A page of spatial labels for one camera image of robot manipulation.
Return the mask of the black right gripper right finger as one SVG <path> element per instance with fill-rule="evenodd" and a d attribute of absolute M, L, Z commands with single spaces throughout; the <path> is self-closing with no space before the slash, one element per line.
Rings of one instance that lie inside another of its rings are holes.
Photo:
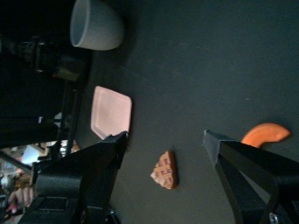
<path fill-rule="evenodd" d="M 204 131 L 202 145 L 236 224 L 299 224 L 299 163 Z"/>

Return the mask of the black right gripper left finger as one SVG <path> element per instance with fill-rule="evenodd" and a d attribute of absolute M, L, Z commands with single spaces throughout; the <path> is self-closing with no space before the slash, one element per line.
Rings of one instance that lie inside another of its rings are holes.
<path fill-rule="evenodd" d="M 36 196 L 18 224 L 105 224 L 125 151 L 122 131 L 48 165 L 36 179 Z"/>

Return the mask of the person's hand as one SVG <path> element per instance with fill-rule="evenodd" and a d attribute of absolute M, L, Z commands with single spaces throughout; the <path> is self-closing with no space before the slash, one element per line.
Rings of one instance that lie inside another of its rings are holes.
<path fill-rule="evenodd" d="M 7 197 L 7 210 L 14 214 L 18 209 L 26 208 L 33 202 L 33 189 L 18 188 Z"/>

